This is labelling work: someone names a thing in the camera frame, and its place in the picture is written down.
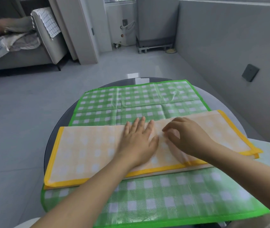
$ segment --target hand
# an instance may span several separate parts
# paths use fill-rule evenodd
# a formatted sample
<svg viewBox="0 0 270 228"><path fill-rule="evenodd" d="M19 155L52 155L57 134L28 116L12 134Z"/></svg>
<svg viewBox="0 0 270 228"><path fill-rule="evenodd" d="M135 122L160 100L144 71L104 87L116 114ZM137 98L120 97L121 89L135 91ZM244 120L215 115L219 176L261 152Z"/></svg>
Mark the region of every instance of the hand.
<svg viewBox="0 0 270 228"><path fill-rule="evenodd" d="M178 130L180 139L169 131L170 129ZM202 160L205 160L209 150L217 145L200 125L188 118L175 118L162 131L181 151Z"/></svg>
<svg viewBox="0 0 270 228"><path fill-rule="evenodd" d="M144 123L146 118L135 120L131 126L126 123L124 133L114 158L123 158L130 161L131 168L146 163L153 156L158 148L159 137L156 135L149 142L149 137L154 127L154 120L151 120L146 129Z"/></svg>

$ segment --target white checkered towel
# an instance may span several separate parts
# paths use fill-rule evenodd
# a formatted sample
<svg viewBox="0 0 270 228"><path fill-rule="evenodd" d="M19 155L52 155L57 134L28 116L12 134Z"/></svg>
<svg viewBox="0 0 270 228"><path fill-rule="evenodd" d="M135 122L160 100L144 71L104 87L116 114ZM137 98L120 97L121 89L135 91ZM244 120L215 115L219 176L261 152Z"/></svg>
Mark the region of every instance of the white checkered towel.
<svg viewBox="0 0 270 228"><path fill-rule="evenodd" d="M61 32L50 7L35 9L33 11L40 16L51 38L54 38L57 34Z"/></svg>

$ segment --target forearm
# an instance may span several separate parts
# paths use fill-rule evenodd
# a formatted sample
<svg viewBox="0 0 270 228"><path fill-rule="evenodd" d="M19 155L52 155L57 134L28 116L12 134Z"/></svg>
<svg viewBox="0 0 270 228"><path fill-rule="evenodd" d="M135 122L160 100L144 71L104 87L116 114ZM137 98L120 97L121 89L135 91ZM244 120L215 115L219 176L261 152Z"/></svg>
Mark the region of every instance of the forearm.
<svg viewBox="0 0 270 228"><path fill-rule="evenodd" d="M105 203L129 171L128 161L113 159L32 228L92 227Z"/></svg>
<svg viewBox="0 0 270 228"><path fill-rule="evenodd" d="M219 168L270 209L270 167L222 145L209 151L206 161Z"/></svg>

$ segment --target tile floor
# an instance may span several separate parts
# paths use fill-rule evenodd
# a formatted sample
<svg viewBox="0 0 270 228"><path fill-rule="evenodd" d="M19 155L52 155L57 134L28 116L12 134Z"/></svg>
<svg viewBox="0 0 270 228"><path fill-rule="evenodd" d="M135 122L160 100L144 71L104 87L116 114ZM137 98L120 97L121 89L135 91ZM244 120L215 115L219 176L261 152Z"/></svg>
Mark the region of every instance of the tile floor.
<svg viewBox="0 0 270 228"><path fill-rule="evenodd" d="M48 138L61 115L85 92L129 73L187 79L221 100L236 115L249 138L263 138L178 53L149 51L135 47L104 53L100 62L81 66L68 61L34 73L0 77L0 228L45 213L40 205L43 161Z"/></svg>

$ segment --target yellow placemat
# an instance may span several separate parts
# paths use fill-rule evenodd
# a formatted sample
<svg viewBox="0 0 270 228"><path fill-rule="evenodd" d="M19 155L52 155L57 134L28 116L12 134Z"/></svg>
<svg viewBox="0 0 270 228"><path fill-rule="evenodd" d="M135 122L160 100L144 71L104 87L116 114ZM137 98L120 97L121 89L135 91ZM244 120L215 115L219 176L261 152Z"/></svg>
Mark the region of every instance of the yellow placemat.
<svg viewBox="0 0 270 228"><path fill-rule="evenodd" d="M258 157L256 148L222 111L186 116L197 122L216 141L240 154ZM210 167L205 161L184 154L171 146L161 131L172 119L155 122L151 137L158 134L159 147L146 164L127 176L142 177ZM61 127L44 177L45 188L80 185L101 170L113 158L124 126Z"/></svg>

